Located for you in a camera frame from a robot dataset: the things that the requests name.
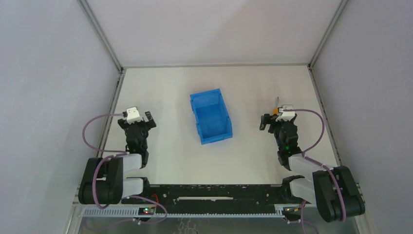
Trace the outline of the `orange black screwdriver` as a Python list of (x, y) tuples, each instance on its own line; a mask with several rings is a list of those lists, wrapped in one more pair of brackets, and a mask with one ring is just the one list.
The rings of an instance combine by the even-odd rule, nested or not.
[(273, 115), (278, 115), (278, 104), (279, 104), (279, 97), (276, 98), (275, 108), (273, 109)]

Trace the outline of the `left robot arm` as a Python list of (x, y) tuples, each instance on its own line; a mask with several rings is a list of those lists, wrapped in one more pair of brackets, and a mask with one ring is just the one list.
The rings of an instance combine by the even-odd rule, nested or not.
[(124, 150), (110, 150), (110, 156), (89, 158), (78, 190), (78, 200), (84, 205), (105, 209), (125, 196), (124, 173), (143, 169), (149, 160), (149, 131), (156, 127), (152, 114), (144, 116), (133, 107), (116, 114), (117, 123), (126, 136)]

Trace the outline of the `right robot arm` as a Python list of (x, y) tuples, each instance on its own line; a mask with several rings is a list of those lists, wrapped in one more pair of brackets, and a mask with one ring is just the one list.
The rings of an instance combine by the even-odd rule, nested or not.
[(365, 214), (365, 202), (350, 169), (318, 162), (299, 147), (296, 118), (295, 112), (284, 111), (264, 114), (260, 122), (260, 130), (268, 127), (275, 137), (280, 165), (295, 172), (295, 176), (283, 179), (287, 195), (314, 204), (326, 222)]

